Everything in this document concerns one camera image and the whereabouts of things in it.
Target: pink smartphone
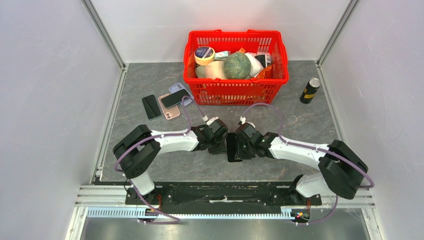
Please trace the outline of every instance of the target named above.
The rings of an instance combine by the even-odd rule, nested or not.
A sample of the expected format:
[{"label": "pink smartphone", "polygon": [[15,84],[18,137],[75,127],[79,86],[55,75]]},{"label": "pink smartphone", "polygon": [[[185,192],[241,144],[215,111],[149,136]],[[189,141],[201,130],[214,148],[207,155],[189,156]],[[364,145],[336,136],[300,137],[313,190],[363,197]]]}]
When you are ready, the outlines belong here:
[{"label": "pink smartphone", "polygon": [[171,95],[171,93],[167,93],[165,95],[162,95],[160,97],[157,98],[157,100],[159,100],[159,104],[160,104],[160,108],[162,109],[163,115],[165,116],[165,118],[167,120],[171,120],[173,118],[176,118],[180,115],[180,110],[178,109],[178,106],[172,106],[170,108],[166,108],[164,107],[163,103],[162,103],[162,99],[166,96]]}]

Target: grocery item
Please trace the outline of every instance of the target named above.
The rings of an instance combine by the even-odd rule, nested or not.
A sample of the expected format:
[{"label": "grocery item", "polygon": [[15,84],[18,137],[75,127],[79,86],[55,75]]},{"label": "grocery item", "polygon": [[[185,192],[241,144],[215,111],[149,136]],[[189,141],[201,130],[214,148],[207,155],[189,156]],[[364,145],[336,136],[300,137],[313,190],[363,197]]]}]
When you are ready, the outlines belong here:
[{"label": "grocery item", "polygon": [[256,79],[272,79],[273,78],[273,71],[272,71],[273,66],[269,65],[267,67],[265,67],[262,71],[260,71],[260,73],[258,75],[256,75]]},{"label": "grocery item", "polygon": [[196,76],[199,78],[199,79],[204,79],[204,78],[206,78],[206,75],[205,75],[205,67],[206,66],[198,66],[198,67],[196,67],[196,69],[194,70],[194,72],[196,73]]},{"label": "grocery item", "polygon": [[227,79],[223,72],[223,61],[213,61],[204,66],[204,74],[207,79]]},{"label": "grocery item", "polygon": [[258,59],[256,59],[250,52],[246,52],[244,55],[246,55],[249,58],[251,68],[250,68],[250,76],[256,77],[263,69],[264,67],[259,62]]},{"label": "grocery item", "polygon": [[258,53],[254,58],[257,59],[264,68],[273,64],[273,57],[271,57],[269,53]]},{"label": "grocery item", "polygon": [[231,54],[230,51],[215,52],[215,60],[225,60]]},{"label": "grocery item", "polygon": [[315,93],[320,87],[321,81],[318,78],[314,77],[309,80],[305,86],[305,89],[302,92],[302,95],[300,96],[300,101],[304,104],[310,103],[312,101],[312,98],[314,98]]},{"label": "grocery item", "polygon": [[194,51],[194,60],[197,64],[206,66],[214,61],[215,50],[210,46],[200,46]]},{"label": "grocery item", "polygon": [[241,52],[235,52],[223,62],[223,73],[227,79],[245,79],[249,76],[252,64]]}]

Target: gray table surface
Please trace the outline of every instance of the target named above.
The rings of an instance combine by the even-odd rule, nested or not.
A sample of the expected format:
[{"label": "gray table surface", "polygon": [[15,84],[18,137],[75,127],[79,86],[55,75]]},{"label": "gray table surface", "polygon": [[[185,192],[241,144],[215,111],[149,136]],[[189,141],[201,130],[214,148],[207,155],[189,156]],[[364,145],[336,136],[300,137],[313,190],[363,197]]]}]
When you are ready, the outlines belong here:
[{"label": "gray table surface", "polygon": [[[290,61],[288,68],[290,79],[272,102],[283,115],[283,135],[310,143],[331,143],[337,139],[337,134],[324,91],[319,89],[310,104],[299,101],[306,83],[319,77],[315,63]],[[112,149],[136,126],[146,124],[149,129],[157,131],[187,128],[181,106],[181,115],[177,118],[166,120],[162,116],[148,120],[142,103],[142,98],[148,95],[154,94],[157,98],[169,93],[168,88],[177,82],[188,89],[183,80],[183,69],[182,62],[129,65],[104,160],[102,182],[126,179],[113,170],[116,158]],[[226,123],[229,132],[234,132],[247,106],[201,105],[201,108],[209,118],[218,116]],[[204,123],[194,104],[187,109],[194,126]],[[254,107],[246,117],[262,134],[276,133],[280,124],[277,114],[269,107]],[[309,166],[286,159],[254,158],[229,163],[225,154],[210,155],[207,151],[158,155],[148,171],[154,181],[292,181],[299,174],[316,172]]]}]

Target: plastic shopping basket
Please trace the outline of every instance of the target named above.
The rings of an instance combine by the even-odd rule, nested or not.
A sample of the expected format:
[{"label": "plastic shopping basket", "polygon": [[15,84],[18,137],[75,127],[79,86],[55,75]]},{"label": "plastic shopping basket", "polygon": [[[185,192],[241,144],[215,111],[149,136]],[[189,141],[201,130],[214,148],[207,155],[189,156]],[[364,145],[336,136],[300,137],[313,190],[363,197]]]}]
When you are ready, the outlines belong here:
[{"label": "plastic shopping basket", "polygon": [[[194,51],[201,46],[215,52],[267,52],[272,56],[272,78],[211,79],[197,78]],[[281,86],[289,81],[287,53],[278,31],[247,30],[247,32],[192,31],[184,52],[184,81],[189,85],[195,101],[201,105],[270,104]]]}]

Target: melon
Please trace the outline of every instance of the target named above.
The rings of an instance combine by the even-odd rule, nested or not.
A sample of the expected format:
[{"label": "melon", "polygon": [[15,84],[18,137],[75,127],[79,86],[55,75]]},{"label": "melon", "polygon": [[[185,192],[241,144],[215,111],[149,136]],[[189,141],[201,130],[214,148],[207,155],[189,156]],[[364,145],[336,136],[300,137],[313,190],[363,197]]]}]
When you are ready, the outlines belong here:
[{"label": "melon", "polygon": [[251,72],[251,68],[251,61],[241,52],[229,55],[222,66],[227,79],[246,79]]}]

